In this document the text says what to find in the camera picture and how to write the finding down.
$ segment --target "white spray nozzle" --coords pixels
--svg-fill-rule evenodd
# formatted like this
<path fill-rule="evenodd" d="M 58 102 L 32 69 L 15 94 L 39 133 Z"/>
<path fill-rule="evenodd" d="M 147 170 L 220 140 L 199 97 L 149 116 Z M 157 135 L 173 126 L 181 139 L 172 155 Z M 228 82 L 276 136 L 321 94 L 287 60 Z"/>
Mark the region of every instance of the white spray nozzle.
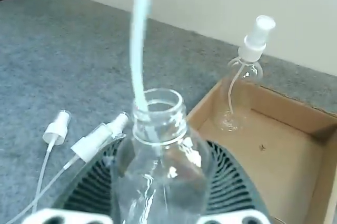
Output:
<path fill-rule="evenodd" d="M 68 133 L 68 124 L 70 122 L 71 114 L 66 110 L 58 112 L 55 120 L 50 123 L 43 134 L 43 140 L 46 143 L 55 141 L 55 145 L 64 143 L 64 139 Z"/>
<path fill-rule="evenodd" d="M 121 113 L 108 124 L 101 123 L 90 134 L 82 137 L 71 149 L 83 161 L 89 162 L 104 146 L 122 133 L 128 122 L 127 113 Z"/>
<path fill-rule="evenodd" d="M 123 129 L 128 123 L 128 120 L 128 114 L 126 112 L 122 112 L 117 116 L 116 119 L 107 124 L 107 127 L 110 129 L 113 138 L 123 132 Z"/>
<path fill-rule="evenodd" d="M 269 32 L 275 27 L 276 23 L 273 18 L 260 15 L 256 18 L 252 32 L 246 37 L 246 43 L 254 48 L 265 47 L 268 41 Z"/>
<path fill-rule="evenodd" d="M 239 56 L 247 62 L 258 61 L 267 46 L 269 32 L 275 26 L 274 19 L 269 16 L 256 18 L 253 30 L 244 39 L 244 46 L 239 48 Z"/>

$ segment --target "bottle neck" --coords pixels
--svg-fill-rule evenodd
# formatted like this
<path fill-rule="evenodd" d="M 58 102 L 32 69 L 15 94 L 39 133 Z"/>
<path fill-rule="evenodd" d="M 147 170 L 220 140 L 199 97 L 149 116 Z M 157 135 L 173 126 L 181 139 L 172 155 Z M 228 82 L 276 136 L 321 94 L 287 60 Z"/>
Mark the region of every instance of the bottle neck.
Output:
<path fill-rule="evenodd" d="M 187 132 L 186 107 L 182 96 L 170 89 L 145 92 L 148 111 L 133 107 L 134 137 L 143 144 L 164 146 L 181 139 Z"/>
<path fill-rule="evenodd" d="M 238 60 L 241 64 L 243 64 L 243 65 L 245 65 L 245 66 L 254 66 L 254 65 L 258 62 L 258 60 L 257 60 L 257 61 L 254 61 L 254 62 L 249 62 L 249 61 L 243 59 L 243 58 L 240 57 L 240 56 L 237 57 L 237 60 Z"/>

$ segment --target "bottle mouth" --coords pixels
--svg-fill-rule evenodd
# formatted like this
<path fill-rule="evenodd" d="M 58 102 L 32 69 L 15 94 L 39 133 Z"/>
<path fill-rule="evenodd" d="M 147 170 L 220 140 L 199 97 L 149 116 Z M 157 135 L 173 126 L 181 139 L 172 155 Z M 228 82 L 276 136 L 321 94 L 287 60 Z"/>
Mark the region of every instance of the bottle mouth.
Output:
<path fill-rule="evenodd" d="M 148 111 L 141 110 L 133 101 L 134 116 L 142 120 L 150 116 L 151 118 L 162 117 L 178 112 L 183 106 L 183 97 L 175 90 L 166 88 L 153 88 L 144 92 L 148 105 Z"/>

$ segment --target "black grille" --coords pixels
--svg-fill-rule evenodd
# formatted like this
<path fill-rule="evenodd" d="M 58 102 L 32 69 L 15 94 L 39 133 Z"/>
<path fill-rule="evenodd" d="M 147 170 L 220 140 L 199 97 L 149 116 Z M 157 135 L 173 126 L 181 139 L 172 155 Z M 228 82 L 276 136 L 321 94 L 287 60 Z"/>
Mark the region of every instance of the black grille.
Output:
<path fill-rule="evenodd" d="M 116 201 L 112 199 L 111 174 L 107 163 L 116 154 L 119 143 L 111 144 L 97 155 L 95 161 L 87 164 L 53 207 L 110 215 Z M 220 145 L 208 143 L 216 168 L 206 214 L 256 209 L 269 216 L 257 189 L 235 158 Z"/>

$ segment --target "spray nozzle cap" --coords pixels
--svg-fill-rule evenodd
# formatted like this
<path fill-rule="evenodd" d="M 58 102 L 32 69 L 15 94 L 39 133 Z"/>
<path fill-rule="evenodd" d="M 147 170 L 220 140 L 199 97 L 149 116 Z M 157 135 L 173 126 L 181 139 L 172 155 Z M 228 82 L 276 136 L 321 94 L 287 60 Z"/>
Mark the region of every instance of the spray nozzle cap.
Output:
<path fill-rule="evenodd" d="M 126 112 L 122 112 L 116 117 L 116 119 L 108 123 L 107 127 L 111 130 L 112 137 L 116 137 L 118 134 L 122 133 L 128 121 L 129 115 Z"/>
<path fill-rule="evenodd" d="M 46 143 L 50 143 L 55 140 L 55 145 L 61 145 L 68 133 L 68 124 L 70 122 L 71 114 L 66 110 L 58 112 L 56 118 L 50 123 L 43 134 L 43 140 Z"/>
<path fill-rule="evenodd" d="M 259 49 L 265 47 L 268 41 L 269 32 L 276 26 L 273 18 L 260 15 L 256 18 L 252 32 L 247 35 L 245 42 L 252 48 Z"/>

